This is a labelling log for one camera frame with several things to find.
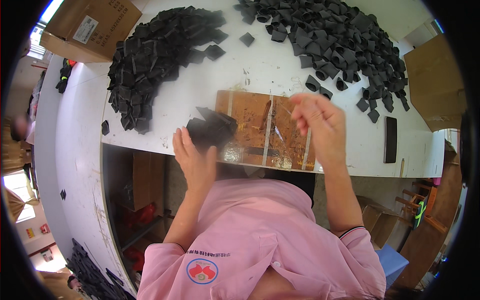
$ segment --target blue stool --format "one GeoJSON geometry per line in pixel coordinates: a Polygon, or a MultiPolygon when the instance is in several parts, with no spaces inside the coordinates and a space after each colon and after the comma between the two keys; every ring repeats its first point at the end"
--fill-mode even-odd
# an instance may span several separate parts
{"type": "Polygon", "coordinates": [[[380,258],[380,263],[385,272],[385,277],[387,279],[386,289],[389,289],[395,279],[397,279],[403,269],[407,266],[408,260],[387,244],[375,252],[377,252],[378,257],[380,258]]]}

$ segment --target person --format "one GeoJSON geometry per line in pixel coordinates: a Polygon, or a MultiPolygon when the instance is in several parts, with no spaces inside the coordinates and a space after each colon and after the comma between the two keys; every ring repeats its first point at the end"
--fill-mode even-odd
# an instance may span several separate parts
{"type": "Polygon", "coordinates": [[[215,182],[215,147],[203,157],[187,129],[177,129],[175,159],[188,188],[163,243],[145,251],[137,299],[384,297],[385,274],[347,172],[345,114],[322,95],[290,100],[324,169],[330,231],[315,223],[310,198],[294,185],[215,182]]]}
{"type": "Polygon", "coordinates": [[[35,121],[27,113],[18,114],[10,124],[10,135],[14,141],[25,140],[33,145],[35,143],[35,121]]]}

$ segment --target pile of black rubber pieces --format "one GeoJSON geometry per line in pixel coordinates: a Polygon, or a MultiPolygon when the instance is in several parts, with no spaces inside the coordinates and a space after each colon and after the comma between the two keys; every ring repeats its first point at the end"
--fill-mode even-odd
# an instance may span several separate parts
{"type": "Polygon", "coordinates": [[[82,284],[82,290],[88,296],[95,296],[99,300],[135,299],[122,288],[123,281],[107,269],[106,274],[113,284],[108,282],[100,269],[92,262],[87,251],[75,239],[72,241],[73,254],[70,259],[67,258],[66,266],[82,284]]]}
{"type": "Polygon", "coordinates": [[[205,51],[192,49],[225,40],[228,35],[216,29],[225,23],[222,11],[174,8],[159,12],[149,23],[140,23],[132,36],[117,43],[108,72],[109,103],[121,113],[124,130],[149,131],[154,93],[162,82],[178,78],[180,66],[225,54],[217,45],[205,51]]]}
{"type": "MultiPolygon", "coordinates": [[[[401,100],[405,111],[410,109],[404,91],[408,84],[405,63],[374,15],[366,16],[339,0],[239,0],[233,7],[248,24],[255,18],[261,23],[271,20],[265,25],[271,39],[281,43],[288,37],[295,56],[300,56],[301,67],[313,67],[320,80],[333,79],[341,70],[342,76],[336,82],[339,91],[348,88],[345,82],[358,82],[361,70],[370,86],[362,90],[357,106],[362,112],[370,107],[368,116],[373,123],[380,116],[375,109],[377,99],[381,98],[385,108],[393,111],[392,93],[401,100]]],[[[305,86],[332,97],[311,75],[305,86]]]]}

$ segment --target cardboard box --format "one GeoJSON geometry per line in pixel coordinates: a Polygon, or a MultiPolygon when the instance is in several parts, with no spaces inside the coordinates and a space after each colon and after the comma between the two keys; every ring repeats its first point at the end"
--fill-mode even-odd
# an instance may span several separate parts
{"type": "Polygon", "coordinates": [[[133,206],[137,211],[155,203],[155,215],[163,216],[165,155],[152,152],[133,154],[133,206]]]}
{"type": "Polygon", "coordinates": [[[460,129],[467,108],[462,77],[444,35],[404,56],[410,99],[432,132],[460,129]]]}
{"type": "Polygon", "coordinates": [[[375,249],[381,249],[392,234],[398,214],[370,198],[357,196],[362,210],[363,224],[372,236],[375,249]]]}
{"type": "Polygon", "coordinates": [[[142,13],[128,0],[65,0],[42,33],[40,45],[79,62],[111,61],[142,13]]]}

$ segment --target smartphone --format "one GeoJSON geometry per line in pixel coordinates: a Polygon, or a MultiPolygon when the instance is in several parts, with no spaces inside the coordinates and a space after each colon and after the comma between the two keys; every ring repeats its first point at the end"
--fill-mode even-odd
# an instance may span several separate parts
{"type": "Polygon", "coordinates": [[[396,119],[385,117],[385,155],[384,163],[396,162],[396,119]]]}

